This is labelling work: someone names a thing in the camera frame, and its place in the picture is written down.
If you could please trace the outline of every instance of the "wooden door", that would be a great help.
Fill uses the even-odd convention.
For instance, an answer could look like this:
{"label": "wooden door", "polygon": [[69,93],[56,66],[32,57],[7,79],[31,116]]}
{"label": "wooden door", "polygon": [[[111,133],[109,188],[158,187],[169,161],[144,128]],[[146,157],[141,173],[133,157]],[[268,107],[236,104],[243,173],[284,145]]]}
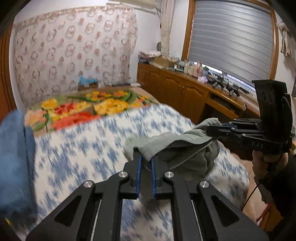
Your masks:
{"label": "wooden door", "polygon": [[175,110],[180,112],[183,80],[173,74],[166,74],[163,81],[165,84],[163,90],[163,103],[173,107]]}
{"label": "wooden door", "polygon": [[163,103],[163,86],[161,78],[161,70],[151,67],[148,70],[148,78],[146,80],[146,91],[152,94],[159,102]]}
{"label": "wooden door", "polygon": [[141,84],[141,87],[145,90],[146,79],[148,77],[148,72],[144,66],[138,64],[138,72],[137,72],[137,81]]}
{"label": "wooden door", "polygon": [[0,122],[12,110],[16,109],[9,76],[9,42],[12,23],[0,37]]}
{"label": "wooden door", "polygon": [[190,118],[193,123],[199,124],[208,94],[207,90],[185,82],[184,89],[181,90],[182,103],[179,112]]}

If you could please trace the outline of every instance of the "bottle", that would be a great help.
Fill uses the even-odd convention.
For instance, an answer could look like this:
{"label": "bottle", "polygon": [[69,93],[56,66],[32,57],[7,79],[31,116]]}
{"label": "bottle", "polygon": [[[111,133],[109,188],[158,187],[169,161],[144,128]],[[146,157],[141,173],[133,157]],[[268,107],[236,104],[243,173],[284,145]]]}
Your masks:
{"label": "bottle", "polygon": [[197,65],[194,66],[194,70],[193,70],[192,76],[195,77],[195,78],[197,78],[198,72],[199,72],[199,65],[197,64]]}
{"label": "bottle", "polygon": [[189,63],[187,62],[187,60],[185,60],[184,73],[188,74],[188,71],[189,71]]}
{"label": "bottle", "polygon": [[191,75],[191,76],[193,75],[194,68],[195,68],[194,65],[190,65],[190,66],[189,66],[189,71],[188,71],[188,74],[189,74],[189,75]]}
{"label": "bottle", "polygon": [[201,76],[202,76],[202,71],[203,71],[202,63],[200,63],[200,68],[199,68],[199,71],[198,71],[198,73],[197,73],[197,76],[198,76],[198,77],[201,77]]}
{"label": "bottle", "polygon": [[207,67],[204,67],[202,71],[202,76],[207,76],[208,73],[209,73],[209,69]]}

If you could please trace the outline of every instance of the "blue object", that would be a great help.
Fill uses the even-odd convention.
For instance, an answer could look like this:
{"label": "blue object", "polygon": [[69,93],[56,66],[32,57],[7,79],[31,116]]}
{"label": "blue object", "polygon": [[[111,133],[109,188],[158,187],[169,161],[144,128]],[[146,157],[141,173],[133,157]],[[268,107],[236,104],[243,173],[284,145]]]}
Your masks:
{"label": "blue object", "polygon": [[156,175],[155,175],[155,168],[154,168],[154,159],[151,158],[151,172],[152,172],[152,194],[155,198],[156,195]]}
{"label": "blue object", "polygon": [[0,216],[16,224],[34,222],[35,139],[24,115],[13,111],[0,124]]}
{"label": "blue object", "polygon": [[141,170],[142,170],[142,155],[139,157],[138,169],[137,169],[137,180],[136,180],[136,194],[137,198],[139,198],[140,194],[140,179],[141,179]]}
{"label": "blue object", "polygon": [[95,84],[97,83],[98,80],[96,78],[92,78],[92,79],[87,79],[84,78],[83,76],[79,76],[79,84],[80,85],[87,85],[87,84]]}

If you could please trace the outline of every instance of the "metal screw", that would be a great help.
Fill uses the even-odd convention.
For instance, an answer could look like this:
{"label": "metal screw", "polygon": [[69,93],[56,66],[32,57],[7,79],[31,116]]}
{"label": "metal screw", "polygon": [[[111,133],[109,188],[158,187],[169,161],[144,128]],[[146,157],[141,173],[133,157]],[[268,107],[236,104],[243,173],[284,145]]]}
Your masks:
{"label": "metal screw", "polygon": [[173,172],[166,172],[165,173],[165,177],[167,177],[167,178],[172,178],[173,176],[174,176]]}
{"label": "metal screw", "polygon": [[92,181],[86,181],[83,184],[83,186],[86,187],[86,188],[90,188],[92,185],[93,185],[93,182]]}
{"label": "metal screw", "polygon": [[120,173],[118,173],[118,176],[124,178],[124,177],[128,176],[128,173],[127,172],[120,172]]}
{"label": "metal screw", "polygon": [[208,183],[207,181],[201,181],[201,182],[200,182],[200,186],[201,186],[202,188],[208,188],[208,187],[209,187],[209,183]]}

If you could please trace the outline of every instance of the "window blind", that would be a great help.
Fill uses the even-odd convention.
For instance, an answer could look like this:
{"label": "window blind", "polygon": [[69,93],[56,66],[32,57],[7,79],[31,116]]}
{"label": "window blind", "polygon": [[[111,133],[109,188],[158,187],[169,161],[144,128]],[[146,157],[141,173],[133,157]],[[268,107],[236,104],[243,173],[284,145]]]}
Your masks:
{"label": "window blind", "polygon": [[270,11],[241,0],[196,1],[188,59],[249,85],[268,79],[273,49]]}

